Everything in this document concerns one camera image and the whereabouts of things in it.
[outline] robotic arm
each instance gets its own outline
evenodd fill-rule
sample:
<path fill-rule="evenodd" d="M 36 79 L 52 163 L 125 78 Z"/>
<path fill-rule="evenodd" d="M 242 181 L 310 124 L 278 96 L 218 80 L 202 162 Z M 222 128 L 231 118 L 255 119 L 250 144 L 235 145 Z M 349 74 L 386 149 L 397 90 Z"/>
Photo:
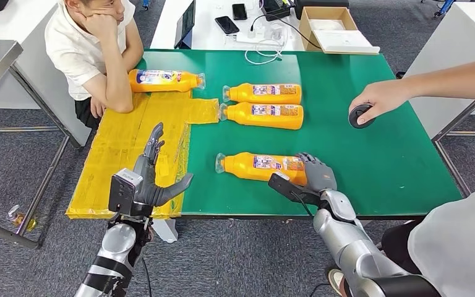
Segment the robotic arm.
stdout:
<path fill-rule="evenodd" d="M 336 190 L 334 172 L 318 158 L 298 155 L 305 163 L 307 186 L 272 174 L 268 185 L 294 202 L 318 207 L 314 230 L 321 236 L 345 276 L 345 290 L 353 297 L 440 297 L 421 275 L 412 275 L 385 257 L 369 238 L 349 199 Z"/>
<path fill-rule="evenodd" d="M 112 176 L 108 209 L 116 214 L 108 222 L 101 248 L 75 297 L 125 296 L 134 266 L 151 240 L 153 208 L 164 205 L 190 186 L 191 173 L 170 187 L 155 184 L 155 165 L 165 144 L 159 140 L 162 135 L 163 123 L 159 123 L 134 170 L 124 168 Z"/>

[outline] black mouse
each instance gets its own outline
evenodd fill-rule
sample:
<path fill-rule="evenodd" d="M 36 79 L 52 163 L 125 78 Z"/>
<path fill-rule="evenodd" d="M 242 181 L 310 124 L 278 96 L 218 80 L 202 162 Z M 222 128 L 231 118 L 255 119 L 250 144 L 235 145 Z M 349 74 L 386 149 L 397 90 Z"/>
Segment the black mouse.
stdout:
<path fill-rule="evenodd" d="M 360 105 L 354 107 L 353 110 L 349 114 L 349 123 L 351 124 L 351 126 L 354 127 L 354 128 L 357 128 L 357 129 L 361 129 L 361 128 L 365 128 L 368 125 L 372 124 L 372 122 L 374 122 L 375 118 L 371 119 L 370 121 L 366 121 L 365 123 L 363 123 L 361 125 L 357 123 L 357 119 L 362 114 L 366 113 L 367 110 L 369 110 L 371 108 L 372 108 L 372 105 L 370 105 L 368 103 L 360 104 Z"/>

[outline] green tabletop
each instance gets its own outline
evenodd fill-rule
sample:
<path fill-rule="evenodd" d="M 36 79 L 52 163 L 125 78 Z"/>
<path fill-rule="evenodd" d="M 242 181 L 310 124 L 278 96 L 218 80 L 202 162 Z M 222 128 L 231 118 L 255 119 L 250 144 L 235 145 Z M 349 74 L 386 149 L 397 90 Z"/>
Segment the green tabletop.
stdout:
<path fill-rule="evenodd" d="M 306 215 L 302 205 L 266 182 L 239 179 L 214 170 L 218 153 L 294 155 L 309 152 L 331 166 L 338 190 L 360 217 L 424 215 L 461 198 L 416 114 L 404 104 L 365 129 L 347 120 L 351 100 L 363 88 L 393 74 L 382 55 L 284 52 L 283 60 L 253 66 L 242 51 L 146 51 L 139 67 L 204 72 L 207 87 L 194 98 L 219 98 L 224 85 L 302 85 L 303 126 L 298 131 L 242 126 L 232 121 L 192 125 L 188 170 L 194 174 L 183 215 Z"/>

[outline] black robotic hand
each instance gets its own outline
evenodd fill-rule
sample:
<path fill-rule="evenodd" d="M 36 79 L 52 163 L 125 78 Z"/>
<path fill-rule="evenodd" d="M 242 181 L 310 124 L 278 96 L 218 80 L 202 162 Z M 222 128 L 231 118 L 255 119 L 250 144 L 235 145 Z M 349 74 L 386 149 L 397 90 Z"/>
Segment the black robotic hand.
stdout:
<path fill-rule="evenodd" d="M 337 188 L 334 172 L 318 158 L 308 153 L 299 153 L 296 156 L 303 161 L 305 166 L 307 185 L 301 187 L 293 184 L 283 173 L 273 173 L 268 185 L 290 201 L 320 207 L 322 205 L 321 193 L 326 189 L 335 190 Z"/>
<path fill-rule="evenodd" d="M 296 157 L 300 158 L 305 164 L 308 189 L 320 194 L 326 189 L 337 189 L 338 185 L 332 168 L 308 153 L 299 153 Z"/>
<path fill-rule="evenodd" d="M 108 208 L 128 216 L 149 216 L 154 207 L 159 207 L 184 192 L 194 175 L 187 173 L 169 187 L 156 185 L 155 167 L 161 147 L 163 123 L 154 127 L 143 154 L 137 157 L 134 170 L 123 169 L 112 177 Z"/>
<path fill-rule="evenodd" d="M 144 182 L 143 192 L 140 195 L 140 199 L 136 199 L 136 201 L 151 205 L 152 207 L 162 206 L 170 199 L 184 192 L 188 189 L 194 177 L 192 173 L 187 173 L 180 181 L 169 187 L 159 187 L 155 184 L 155 166 L 159 151 L 165 144 L 164 141 L 159 140 L 161 136 L 163 136 L 163 123 L 159 123 L 154 127 L 143 154 L 137 158 L 134 166 L 134 172 L 141 175 Z"/>

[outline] smartphone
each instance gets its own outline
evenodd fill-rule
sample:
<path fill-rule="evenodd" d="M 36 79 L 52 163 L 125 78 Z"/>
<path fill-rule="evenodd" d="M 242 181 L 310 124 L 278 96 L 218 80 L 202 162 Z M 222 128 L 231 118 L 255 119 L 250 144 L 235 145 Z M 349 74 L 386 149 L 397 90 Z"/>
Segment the smartphone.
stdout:
<path fill-rule="evenodd" d="M 232 13 L 234 14 L 234 20 L 246 20 L 247 11 L 245 10 L 245 4 L 232 4 Z"/>
<path fill-rule="evenodd" d="M 217 17 L 216 23 L 221 27 L 225 34 L 234 34 L 239 32 L 238 26 L 227 16 Z"/>

